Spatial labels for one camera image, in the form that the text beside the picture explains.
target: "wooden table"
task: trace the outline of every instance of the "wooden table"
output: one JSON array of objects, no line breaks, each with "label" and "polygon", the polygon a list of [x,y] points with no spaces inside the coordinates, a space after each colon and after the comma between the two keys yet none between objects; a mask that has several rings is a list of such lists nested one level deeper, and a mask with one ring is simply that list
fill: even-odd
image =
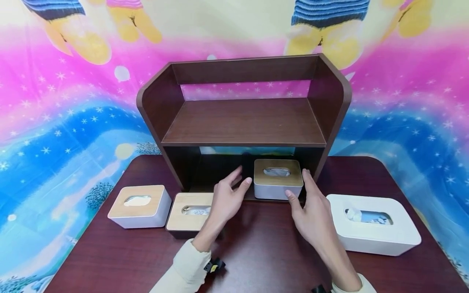
[{"label": "wooden table", "polygon": [[[99,210],[59,269],[47,293],[147,293],[183,245],[161,229],[125,230],[106,216],[125,186],[164,184],[179,189],[161,156],[140,156]],[[330,157],[318,180],[324,194],[391,197],[401,202],[422,244],[399,257],[350,252],[358,272],[380,293],[468,292],[404,194],[377,160]],[[307,293],[330,276],[315,251],[298,235],[288,203],[244,202],[213,251],[227,271],[208,277],[200,292]]]}]

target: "tissue box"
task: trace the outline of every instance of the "tissue box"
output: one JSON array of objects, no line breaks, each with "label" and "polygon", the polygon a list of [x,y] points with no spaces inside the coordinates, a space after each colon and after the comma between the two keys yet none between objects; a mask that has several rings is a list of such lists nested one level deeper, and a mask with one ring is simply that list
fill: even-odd
[{"label": "tissue box", "polygon": [[398,256],[422,242],[405,208],[392,198],[337,194],[326,198],[346,250]]},{"label": "tissue box", "polygon": [[300,163],[296,160],[254,161],[254,196],[258,199],[287,200],[285,190],[299,196],[303,188]]},{"label": "tissue box", "polygon": [[178,193],[169,213],[166,230],[176,239],[194,238],[208,218],[213,193]]},{"label": "tissue box", "polygon": [[171,198],[163,185],[121,189],[107,217],[122,228],[164,227]]}]

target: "person's right hand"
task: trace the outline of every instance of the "person's right hand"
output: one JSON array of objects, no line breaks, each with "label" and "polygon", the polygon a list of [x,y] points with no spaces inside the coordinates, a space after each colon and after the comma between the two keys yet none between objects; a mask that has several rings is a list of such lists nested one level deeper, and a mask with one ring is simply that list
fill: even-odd
[{"label": "person's right hand", "polygon": [[301,208],[298,197],[290,190],[285,194],[292,207],[292,217],[300,234],[315,250],[328,250],[339,238],[332,220],[331,204],[319,190],[309,170],[303,169],[306,204]]}]

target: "finger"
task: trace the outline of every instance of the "finger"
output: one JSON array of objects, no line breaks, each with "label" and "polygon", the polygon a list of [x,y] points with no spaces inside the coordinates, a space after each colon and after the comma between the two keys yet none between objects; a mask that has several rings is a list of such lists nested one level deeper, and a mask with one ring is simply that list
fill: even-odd
[{"label": "finger", "polygon": [[231,185],[233,181],[236,180],[236,178],[241,175],[242,167],[239,166],[237,167],[233,172],[231,172],[226,178],[222,179],[222,182],[226,182]]},{"label": "finger", "polygon": [[251,186],[251,183],[252,183],[251,177],[244,179],[244,181],[241,182],[241,184],[239,185],[238,189],[234,192],[234,194],[236,196],[244,197],[244,195],[246,194],[246,191],[248,191],[249,189],[249,186]]},{"label": "finger", "polygon": [[303,169],[303,182],[304,187],[308,195],[317,195],[319,188],[311,177],[311,172],[307,169]]},{"label": "finger", "polygon": [[291,192],[290,190],[286,190],[285,195],[288,198],[288,202],[292,206],[292,214],[302,211],[300,201],[298,200],[298,197],[293,194],[293,192]]},{"label": "finger", "polygon": [[242,176],[239,175],[238,177],[236,177],[236,179],[230,184],[231,187],[235,186],[236,184],[238,184],[238,182],[240,182],[242,179]]}]

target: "black clip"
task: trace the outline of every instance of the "black clip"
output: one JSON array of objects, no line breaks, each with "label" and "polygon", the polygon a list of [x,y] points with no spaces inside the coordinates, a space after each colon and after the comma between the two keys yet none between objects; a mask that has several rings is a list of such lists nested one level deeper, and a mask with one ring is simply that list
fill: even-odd
[{"label": "black clip", "polygon": [[204,267],[204,270],[207,273],[212,274],[212,273],[218,272],[224,267],[225,267],[225,263],[221,259],[217,258],[215,260],[210,260],[208,264]]},{"label": "black clip", "polygon": [[311,292],[313,293],[327,293],[322,284],[317,286],[316,288],[312,289]]}]

